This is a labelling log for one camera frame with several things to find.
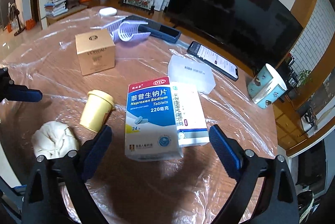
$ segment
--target metal screw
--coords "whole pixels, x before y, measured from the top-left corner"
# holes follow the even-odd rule
[[[277,159],[281,163],[285,162],[285,157],[283,155],[278,155]]]
[[[36,160],[40,163],[41,161],[44,160],[44,156],[43,155],[39,155]]]
[[[251,149],[247,149],[245,151],[245,154],[248,156],[248,157],[253,157],[255,155],[255,153],[251,150]]]
[[[73,158],[74,156],[77,155],[77,151],[76,151],[76,150],[71,150],[67,155],[68,155],[70,158]]]

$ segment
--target black flat screen tv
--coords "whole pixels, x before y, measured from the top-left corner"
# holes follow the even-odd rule
[[[277,66],[303,30],[279,0],[170,0],[166,13],[250,68]]]

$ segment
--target blue circular seal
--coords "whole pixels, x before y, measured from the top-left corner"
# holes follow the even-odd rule
[[[160,139],[158,141],[158,144],[161,147],[167,147],[170,144],[170,142],[171,142],[170,138],[166,135],[163,135],[163,136],[160,137]]]

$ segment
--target yellow cup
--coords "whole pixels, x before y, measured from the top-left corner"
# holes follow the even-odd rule
[[[114,99],[109,94],[99,90],[88,92],[88,100],[80,118],[80,125],[95,133],[99,132],[114,107]]]

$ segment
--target table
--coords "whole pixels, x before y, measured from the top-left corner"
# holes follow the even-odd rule
[[[51,25],[51,24],[53,24],[53,23],[55,23],[55,22],[57,22],[57,21],[59,21],[61,19],[64,19],[65,17],[68,17],[68,16],[73,15],[73,14],[75,14],[77,12],[80,12],[80,11],[82,11],[84,9],[87,9],[87,7],[88,7],[87,5],[80,4],[78,6],[75,6],[75,7],[71,8],[71,9],[69,9],[67,12],[65,12],[63,14],[60,14],[60,15],[57,15],[55,17],[47,15],[46,16],[46,23],[49,26],[49,25]]]
[[[45,122],[57,120],[68,124],[80,143],[92,139],[95,134],[80,126],[79,120],[87,92],[103,90],[116,103],[107,122],[113,130],[113,141],[87,187],[107,220],[139,224],[210,223],[235,186],[210,144],[184,148],[184,158],[175,161],[139,163],[124,155],[128,85],[165,76],[172,54],[191,58],[186,47],[192,39],[182,35],[176,45],[154,37],[136,44],[119,42],[115,68],[83,77],[75,35],[100,29],[117,19],[100,16],[99,9],[86,9],[58,21],[2,62],[2,66],[9,67],[16,84],[43,92],[39,103],[4,101],[0,108],[0,141],[13,170],[25,183],[35,160],[31,136]],[[277,137],[272,106],[260,109],[251,101],[246,88],[251,78],[244,71],[239,69],[237,82],[213,72],[215,89],[209,95],[200,94],[207,126],[218,124],[244,149],[273,158]],[[258,184],[245,219],[251,216],[260,189]],[[75,219],[66,188],[62,194],[70,216]]]

